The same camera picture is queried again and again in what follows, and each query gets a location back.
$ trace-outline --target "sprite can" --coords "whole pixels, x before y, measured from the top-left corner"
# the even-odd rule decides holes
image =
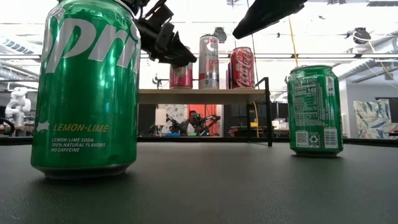
[[[50,179],[118,175],[136,160],[141,40],[117,0],[47,17],[31,164]]]
[[[287,83],[290,148],[299,155],[343,150],[338,79],[325,65],[298,67]]]

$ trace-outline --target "table surface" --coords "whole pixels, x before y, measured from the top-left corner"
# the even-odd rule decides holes
[[[140,104],[251,104],[261,100],[265,90],[139,90]]]
[[[397,223],[398,149],[337,159],[286,143],[139,143],[127,174],[45,180],[30,146],[0,147],[0,223]]]

